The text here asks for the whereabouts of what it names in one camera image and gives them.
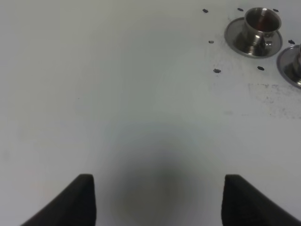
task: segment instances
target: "white surface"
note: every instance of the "white surface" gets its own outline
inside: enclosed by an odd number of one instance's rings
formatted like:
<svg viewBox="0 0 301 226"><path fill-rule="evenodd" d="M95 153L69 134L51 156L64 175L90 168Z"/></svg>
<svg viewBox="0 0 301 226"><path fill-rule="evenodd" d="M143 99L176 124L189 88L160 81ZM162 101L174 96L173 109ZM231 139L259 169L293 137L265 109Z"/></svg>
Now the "white surface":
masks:
<svg viewBox="0 0 301 226"><path fill-rule="evenodd" d="M0 224L21 224L93 173L97 225L114 225L105 187L125 157L152 159L158 139L193 181L178 225L222 225L229 173L300 217L301 92L277 55L245 58L223 38L252 7L279 10L282 49L301 42L298 0L1 1ZM139 153L116 152L129 141Z"/></svg>

